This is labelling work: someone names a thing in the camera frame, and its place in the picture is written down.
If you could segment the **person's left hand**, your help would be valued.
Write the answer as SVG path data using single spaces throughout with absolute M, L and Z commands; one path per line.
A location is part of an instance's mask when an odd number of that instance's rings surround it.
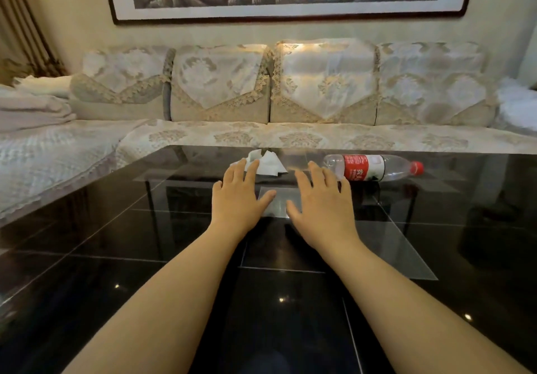
M 225 236 L 238 243 L 259 222 L 263 212 L 256 211 L 256 171 L 259 161 L 255 161 L 245 172 L 244 185 L 234 187 L 234 164 L 223 175 L 223 201 L 211 204 L 211 224 L 209 231 Z

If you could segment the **person's right hand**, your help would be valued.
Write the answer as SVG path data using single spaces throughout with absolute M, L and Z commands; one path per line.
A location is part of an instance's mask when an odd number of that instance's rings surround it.
M 328 259 L 332 255 L 355 253 L 365 250 L 354 219 L 352 207 L 340 202 L 340 180 L 329 169 L 324 168 L 326 191 L 315 194 L 311 177 L 303 171 L 295 171 L 300 193 L 300 208 L 286 201 L 286 211 L 303 213 L 307 232 L 302 235 L 306 243 L 319 255 Z

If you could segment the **person's right forearm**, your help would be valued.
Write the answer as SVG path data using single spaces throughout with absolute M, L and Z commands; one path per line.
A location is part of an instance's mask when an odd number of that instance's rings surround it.
M 357 235 L 318 245 L 397 374 L 531 374 L 457 314 L 368 250 Z

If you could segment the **person's left forearm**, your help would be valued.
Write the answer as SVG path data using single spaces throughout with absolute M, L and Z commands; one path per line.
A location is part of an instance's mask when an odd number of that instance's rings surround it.
M 62 374 L 186 374 L 249 227 L 209 228 L 146 282 Z

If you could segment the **crumpled white tissue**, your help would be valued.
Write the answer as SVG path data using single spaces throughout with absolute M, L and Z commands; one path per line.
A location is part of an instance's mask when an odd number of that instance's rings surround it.
M 256 171 L 257 175 L 279 176 L 288 173 L 288 170 L 286 170 L 286 167 L 282 164 L 275 152 L 267 150 L 263 153 L 262 149 L 253 150 L 248 153 L 245 158 L 246 163 L 244 171 L 247 172 L 256 160 L 259 161 Z

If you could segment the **clear plastic bottle red label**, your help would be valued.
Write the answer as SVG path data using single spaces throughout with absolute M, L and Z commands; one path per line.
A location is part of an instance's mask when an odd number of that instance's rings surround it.
M 329 154 L 324 165 L 338 180 L 398 181 L 424 173 L 424 165 L 398 155 L 380 154 Z

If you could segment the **beige floral sofa seat cover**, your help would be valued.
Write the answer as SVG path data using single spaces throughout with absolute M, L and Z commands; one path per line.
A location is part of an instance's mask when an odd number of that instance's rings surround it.
M 489 127 L 149 120 L 119 142 L 119 168 L 169 145 L 537 155 L 537 137 Z

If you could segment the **beige lace-covered sofa back cushion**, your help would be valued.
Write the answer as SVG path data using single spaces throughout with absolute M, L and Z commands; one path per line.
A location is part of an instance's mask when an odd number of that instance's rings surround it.
M 88 51 L 71 77 L 69 105 L 79 120 L 171 120 L 175 56 L 168 46 Z
M 393 42 L 376 46 L 379 103 L 375 125 L 489 127 L 499 107 L 475 42 Z
M 171 120 L 267 124 L 272 71 L 265 44 L 182 46 L 173 60 Z
M 278 42 L 271 123 L 373 126 L 380 100 L 378 53 L 357 38 Z

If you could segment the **white quilted sofa cover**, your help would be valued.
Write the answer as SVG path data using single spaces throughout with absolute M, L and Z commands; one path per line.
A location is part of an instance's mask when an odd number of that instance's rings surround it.
M 0 133 L 0 227 L 117 169 L 119 143 L 147 120 L 75 120 Z

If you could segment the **white fluffy cushion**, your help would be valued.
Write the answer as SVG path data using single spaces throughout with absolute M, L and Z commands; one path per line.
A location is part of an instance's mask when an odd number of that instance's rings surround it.
M 493 127 L 537 137 L 537 90 L 522 86 L 515 79 L 503 78 L 496 94 L 500 105 Z

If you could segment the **folded white towel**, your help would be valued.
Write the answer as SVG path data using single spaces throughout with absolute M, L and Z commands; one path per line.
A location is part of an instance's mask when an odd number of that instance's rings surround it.
M 14 78 L 12 86 L 24 93 L 32 95 L 50 95 L 60 99 L 68 99 L 72 76 L 63 77 L 40 77 L 28 76 L 26 78 Z

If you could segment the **folded pale blanket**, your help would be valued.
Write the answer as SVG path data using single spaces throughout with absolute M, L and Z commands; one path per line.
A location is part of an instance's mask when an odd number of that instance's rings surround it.
M 65 99 L 0 84 L 0 133 L 57 126 L 77 119 Z

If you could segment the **brown striped curtain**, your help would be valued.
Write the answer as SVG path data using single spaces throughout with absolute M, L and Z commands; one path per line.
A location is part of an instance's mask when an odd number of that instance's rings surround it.
M 67 75 L 28 0 L 0 0 L 0 85 L 15 78 Z

